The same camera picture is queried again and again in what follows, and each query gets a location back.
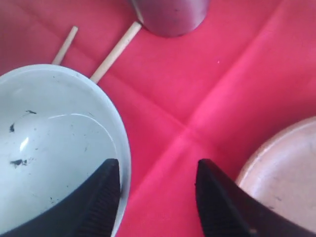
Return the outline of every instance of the wooden stick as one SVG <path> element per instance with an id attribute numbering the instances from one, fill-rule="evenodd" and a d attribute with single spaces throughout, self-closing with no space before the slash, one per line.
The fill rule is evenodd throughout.
<path id="1" fill-rule="evenodd" d="M 54 58 L 52 64 L 59 65 L 61 63 L 61 61 L 65 57 L 65 54 L 66 54 L 69 46 L 71 45 L 73 39 L 75 38 L 75 35 L 76 35 L 77 31 L 78 31 L 78 27 L 77 26 L 73 26 L 71 31 L 69 32 L 65 42 L 61 46 L 61 48 L 58 51 L 56 57 Z"/>
<path id="2" fill-rule="evenodd" d="M 142 25 L 138 22 L 134 22 L 123 37 L 119 40 L 119 42 L 112 49 L 110 54 L 106 57 L 106 59 L 101 63 L 98 69 L 91 76 L 91 80 L 95 83 L 98 83 L 99 80 L 103 77 L 103 75 L 107 72 L 110 66 L 115 62 L 115 60 L 120 56 L 123 50 L 128 46 L 134 36 L 139 32 L 142 28 Z"/>

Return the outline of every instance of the white bowl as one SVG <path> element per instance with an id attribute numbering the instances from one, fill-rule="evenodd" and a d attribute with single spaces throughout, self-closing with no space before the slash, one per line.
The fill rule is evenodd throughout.
<path id="1" fill-rule="evenodd" d="M 0 234 L 50 209 L 104 160 L 117 158 L 116 234 L 130 188 L 128 139 L 114 105 L 87 77 L 55 65 L 1 76 L 0 155 Z"/>

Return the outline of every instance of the black object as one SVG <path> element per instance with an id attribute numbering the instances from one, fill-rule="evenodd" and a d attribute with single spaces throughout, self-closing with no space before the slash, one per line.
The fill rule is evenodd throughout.
<path id="1" fill-rule="evenodd" d="M 209 159 L 198 162 L 196 200 L 206 237 L 316 237 L 253 199 Z"/>
<path id="2" fill-rule="evenodd" d="M 119 162 L 107 159 L 60 203 L 1 237 L 110 237 L 119 199 Z"/>

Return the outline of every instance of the red tablecloth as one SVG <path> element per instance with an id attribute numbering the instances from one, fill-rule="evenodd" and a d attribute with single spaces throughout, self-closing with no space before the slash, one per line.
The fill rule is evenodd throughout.
<path id="1" fill-rule="evenodd" d="M 1 0 L 0 74 L 50 63 L 72 25 L 63 65 L 91 76 L 135 19 L 124 0 Z M 119 237 L 201 237 L 197 161 L 232 178 L 280 129 L 316 112 L 316 1 L 213 0 L 193 33 L 135 37 L 99 83 L 132 153 Z"/>

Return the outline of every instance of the chopstick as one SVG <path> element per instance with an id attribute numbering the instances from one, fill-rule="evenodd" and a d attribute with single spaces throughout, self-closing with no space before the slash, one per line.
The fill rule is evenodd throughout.
<path id="1" fill-rule="evenodd" d="M 75 38 L 75 35 L 76 35 L 77 31 L 78 31 L 78 27 L 77 26 L 73 26 L 71 31 L 69 32 L 66 40 L 64 41 L 64 43 L 61 46 L 60 50 L 58 51 L 56 57 L 52 61 L 52 64 L 60 65 L 61 61 L 65 57 L 65 54 L 66 54 L 69 46 L 71 45 L 73 39 Z"/>
<path id="2" fill-rule="evenodd" d="M 121 55 L 124 49 L 128 46 L 131 40 L 135 37 L 135 35 L 142 28 L 142 25 L 138 22 L 134 22 L 123 37 L 118 41 L 115 47 L 112 49 L 110 54 L 105 58 L 105 60 L 101 63 L 101 65 L 97 68 L 97 70 L 91 76 L 91 80 L 95 83 L 98 83 L 99 80 L 104 76 L 107 70 L 111 67 L 111 65 L 115 62 L 115 60 Z"/>

